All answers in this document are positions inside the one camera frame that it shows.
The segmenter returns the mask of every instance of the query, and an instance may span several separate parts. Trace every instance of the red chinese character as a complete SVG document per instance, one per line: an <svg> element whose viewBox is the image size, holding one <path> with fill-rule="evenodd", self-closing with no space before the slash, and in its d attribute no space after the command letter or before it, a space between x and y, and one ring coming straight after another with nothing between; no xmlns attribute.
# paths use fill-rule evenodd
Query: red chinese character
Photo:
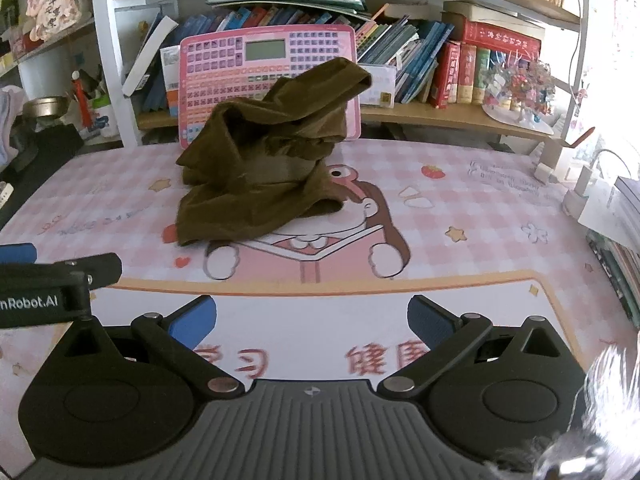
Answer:
<svg viewBox="0 0 640 480"><path fill-rule="evenodd" d="M398 368L404 368L409 363L413 363L418 357L427 353L427 347L419 339L413 339L400 343L398 349Z"/></svg>
<svg viewBox="0 0 640 480"><path fill-rule="evenodd" d="M195 349L196 354L205 358L211 364L215 364L216 361L222 359L222 352L219 350L220 345L216 346L198 346Z"/></svg>
<svg viewBox="0 0 640 480"><path fill-rule="evenodd" d="M238 352L241 361L248 363L247 366L236 368L236 372L249 372L249 379L258 379L267 371L269 365L269 355L266 350L259 348L245 348Z"/></svg>
<svg viewBox="0 0 640 480"><path fill-rule="evenodd" d="M345 355L349 360L349 373L361 376L366 374L383 375L386 365L385 352L386 348L378 343L364 345L362 350L358 350L358 347L354 346Z"/></svg>

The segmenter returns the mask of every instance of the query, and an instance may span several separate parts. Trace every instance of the triangular cutout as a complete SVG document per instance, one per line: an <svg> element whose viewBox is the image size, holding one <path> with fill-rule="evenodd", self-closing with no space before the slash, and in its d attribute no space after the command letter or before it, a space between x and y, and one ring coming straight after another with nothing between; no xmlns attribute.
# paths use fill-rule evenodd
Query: triangular cutout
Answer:
<svg viewBox="0 0 640 480"><path fill-rule="evenodd" d="M100 351L98 342L90 328L83 328L76 335L76 339L69 346L65 357L76 357L79 355L97 354Z"/></svg>
<svg viewBox="0 0 640 480"><path fill-rule="evenodd" d="M525 354L559 357L560 352L543 328L536 328L524 347Z"/></svg>

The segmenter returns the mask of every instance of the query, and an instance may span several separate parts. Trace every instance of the cartoon character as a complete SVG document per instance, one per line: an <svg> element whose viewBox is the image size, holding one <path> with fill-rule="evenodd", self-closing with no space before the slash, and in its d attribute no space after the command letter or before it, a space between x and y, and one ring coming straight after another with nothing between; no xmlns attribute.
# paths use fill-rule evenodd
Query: cartoon character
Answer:
<svg viewBox="0 0 640 480"><path fill-rule="evenodd" d="M44 40L77 23L82 16L76 0L27 0L27 16L35 18L31 41Z"/></svg>
<svg viewBox="0 0 640 480"><path fill-rule="evenodd" d="M377 186L358 180L344 165L330 166L344 205L337 213L296 218L258 240L212 242L204 271L214 280L289 281L303 283L390 278L409 262L409 247L392 223Z"/></svg>

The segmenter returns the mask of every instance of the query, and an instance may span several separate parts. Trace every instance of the pink toy keyboard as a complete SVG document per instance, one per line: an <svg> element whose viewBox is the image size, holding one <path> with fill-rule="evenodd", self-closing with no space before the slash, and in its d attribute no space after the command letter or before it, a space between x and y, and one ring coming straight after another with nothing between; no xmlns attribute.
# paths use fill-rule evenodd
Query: pink toy keyboard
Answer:
<svg viewBox="0 0 640 480"><path fill-rule="evenodd" d="M356 61L348 25L278 25L210 32L180 43L178 131L186 148L211 109L232 97L262 99L280 77L295 77L334 57ZM347 139L360 136L358 98L347 104Z"/></svg>

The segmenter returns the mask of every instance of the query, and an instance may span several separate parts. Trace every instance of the screw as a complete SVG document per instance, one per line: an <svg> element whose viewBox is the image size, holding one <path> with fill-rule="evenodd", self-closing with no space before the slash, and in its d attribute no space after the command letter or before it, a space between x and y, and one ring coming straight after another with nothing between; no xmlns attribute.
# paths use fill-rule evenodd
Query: screw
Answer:
<svg viewBox="0 0 640 480"><path fill-rule="evenodd" d="M207 383L209 390L217 394L230 394L240 387L240 383L233 377L216 377Z"/></svg>
<svg viewBox="0 0 640 480"><path fill-rule="evenodd" d="M415 388L415 383L408 377L395 376L388 377L383 381L383 384L390 392L410 392Z"/></svg>

